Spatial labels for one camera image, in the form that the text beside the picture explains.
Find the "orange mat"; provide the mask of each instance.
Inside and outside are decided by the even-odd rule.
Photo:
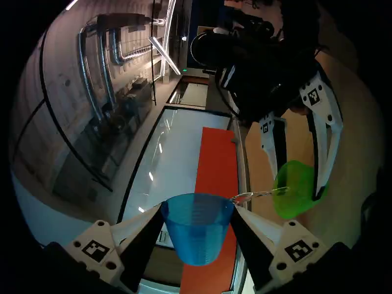
[[[231,198],[238,194],[236,146],[232,131],[204,127],[195,193]],[[218,258],[209,265],[184,265],[180,294],[221,294],[230,290],[237,239],[229,226]]]

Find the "ceiling light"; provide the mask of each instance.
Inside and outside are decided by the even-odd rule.
[[[170,56],[167,54],[166,50],[163,49],[162,45],[158,42],[158,40],[155,37],[148,37],[148,39],[151,42],[151,44],[159,51],[159,53],[161,53],[162,58],[164,58],[168,62],[168,64],[174,70],[174,72],[177,75],[181,75],[180,70],[174,64],[174,62],[172,61]]]
[[[165,33],[163,35],[163,48],[165,51],[169,49],[170,26],[172,25],[172,17],[173,17],[173,12],[175,7],[175,1],[176,0],[169,0],[168,3],[168,11],[166,13]],[[165,75],[165,70],[166,70],[166,61],[163,59],[161,62],[161,72],[160,72],[161,76]]]
[[[73,0],[70,4],[68,4],[67,7],[65,7],[65,10],[70,10],[71,7],[77,2],[77,0]]]
[[[173,99],[174,99],[174,97],[177,95],[177,91],[175,91],[174,93],[173,93],[173,95],[171,96],[171,98],[170,98],[170,101],[169,101],[169,103],[172,103],[173,102]]]

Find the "blue plastic cup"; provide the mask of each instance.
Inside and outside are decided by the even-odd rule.
[[[183,194],[162,203],[161,212],[178,257],[192,266],[218,257],[234,204],[211,194]]]

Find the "wooden table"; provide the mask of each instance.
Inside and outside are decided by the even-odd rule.
[[[324,68],[337,95],[343,131],[329,179],[328,195],[297,219],[326,245],[337,241],[352,247],[360,233],[360,209],[376,188],[376,174],[384,162],[384,129],[381,111],[359,77],[335,58],[320,52]],[[313,141],[305,116],[288,110],[287,159],[313,165]],[[269,191],[273,178],[267,155],[261,150],[260,125],[254,123],[245,140],[251,191]],[[271,197],[252,201],[252,211],[278,224],[285,222]]]

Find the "pipe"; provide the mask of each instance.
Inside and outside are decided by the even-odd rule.
[[[96,23],[87,24],[84,28],[82,28],[77,36],[77,49],[78,49],[78,57],[79,57],[79,65],[80,65],[80,74],[82,76],[82,80],[84,81],[84,89],[86,91],[86,95],[91,103],[93,111],[101,123],[103,120],[103,113],[98,104],[97,98],[94,94],[93,84],[91,82],[91,75],[88,66],[87,56],[86,56],[86,37],[87,32],[96,28]]]
[[[152,19],[152,24],[156,26],[165,26],[166,20],[165,19]]]
[[[121,29],[114,29],[110,31],[110,40],[112,47],[112,61],[114,64],[123,65],[125,62],[131,61],[134,58],[140,57],[151,51],[151,46],[147,45],[136,50],[131,51],[127,55],[123,55],[121,47]]]
[[[117,108],[116,96],[114,95],[112,78],[109,71],[109,63],[107,58],[106,50],[106,31],[98,32],[98,54],[99,54],[99,65],[101,68],[101,75],[103,83],[105,85],[105,91],[109,97],[109,102],[112,105],[112,109]]]

